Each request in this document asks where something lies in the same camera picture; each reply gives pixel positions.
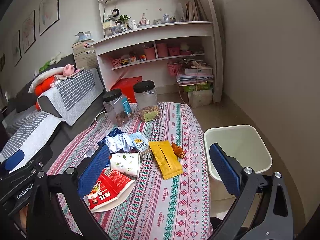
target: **green box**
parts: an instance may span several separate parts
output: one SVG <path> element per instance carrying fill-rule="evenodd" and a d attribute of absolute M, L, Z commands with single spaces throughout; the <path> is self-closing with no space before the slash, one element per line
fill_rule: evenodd
<path fill-rule="evenodd" d="M 199 84 L 197 87 L 197 90 L 206 90 L 206 89 L 210 89 L 210 83 L 207 84 Z M 191 92 L 196 90 L 196 85 L 188 85 L 188 86 L 184 86 L 183 90 L 185 92 Z"/>

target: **pink plush toy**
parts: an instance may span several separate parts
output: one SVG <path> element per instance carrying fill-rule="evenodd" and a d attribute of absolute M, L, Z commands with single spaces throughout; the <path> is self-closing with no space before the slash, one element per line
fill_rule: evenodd
<path fill-rule="evenodd" d="M 65 65 L 62 71 L 62 74 L 64 77 L 70 76 L 75 72 L 75 66 L 74 65 Z"/>

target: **blue jar label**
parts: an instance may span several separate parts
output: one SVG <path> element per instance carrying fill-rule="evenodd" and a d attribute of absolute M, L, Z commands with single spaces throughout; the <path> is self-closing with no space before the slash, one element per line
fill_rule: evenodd
<path fill-rule="evenodd" d="M 122 104 L 124 107 L 124 111 L 126 112 L 127 116 L 130 118 L 131 117 L 131 108 L 130 108 L 130 105 L 129 105 L 127 98 L 122 99 Z"/>

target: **black jar lid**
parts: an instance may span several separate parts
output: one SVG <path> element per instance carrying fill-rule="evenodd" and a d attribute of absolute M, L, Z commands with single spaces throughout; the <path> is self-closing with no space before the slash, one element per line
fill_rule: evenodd
<path fill-rule="evenodd" d="M 103 100 L 105 102 L 111 102 L 111 101 L 119 98 L 120 96 L 122 96 L 122 91 L 120 88 L 116 88 L 116 89 L 110 90 L 107 93 L 105 93 L 103 96 Z"/>
<path fill-rule="evenodd" d="M 147 92 L 155 88 L 155 83 L 152 80 L 141 81 L 133 85 L 133 91 L 136 93 Z"/>

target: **crumpled white tissue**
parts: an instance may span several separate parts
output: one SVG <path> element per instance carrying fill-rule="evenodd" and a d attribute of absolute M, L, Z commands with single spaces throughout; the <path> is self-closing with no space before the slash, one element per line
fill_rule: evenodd
<path fill-rule="evenodd" d="M 118 134 L 115 137 L 106 137 L 106 145 L 108 145 L 110 153 L 116 153 L 123 149 L 125 153 L 133 149 L 133 142 L 127 133 Z"/>

